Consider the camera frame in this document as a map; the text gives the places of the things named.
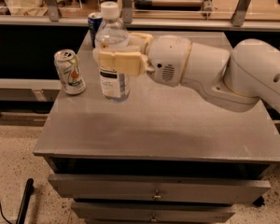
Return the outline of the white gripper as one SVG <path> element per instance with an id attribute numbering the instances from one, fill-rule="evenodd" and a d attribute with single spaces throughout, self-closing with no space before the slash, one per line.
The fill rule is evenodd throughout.
<path id="1" fill-rule="evenodd" d="M 188 39 L 172 35 L 154 39 L 153 35 L 146 33 L 129 33 L 129 39 L 131 46 L 137 46 L 141 52 L 147 50 L 147 56 L 139 51 L 115 52 L 95 49 L 92 52 L 94 60 L 103 68 L 127 76 L 138 77 L 148 68 L 148 76 L 156 83 L 170 87 L 180 83 L 191 50 L 191 42 Z"/>

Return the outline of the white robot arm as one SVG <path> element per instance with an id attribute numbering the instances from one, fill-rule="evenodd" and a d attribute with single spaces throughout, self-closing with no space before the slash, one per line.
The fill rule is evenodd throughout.
<path id="1" fill-rule="evenodd" d="M 231 51 L 185 37 L 131 33 L 126 46 L 97 45 L 94 60 L 103 68 L 163 85 L 191 88 L 216 106 L 246 112 L 259 100 L 280 114 L 280 51 L 246 39 Z"/>

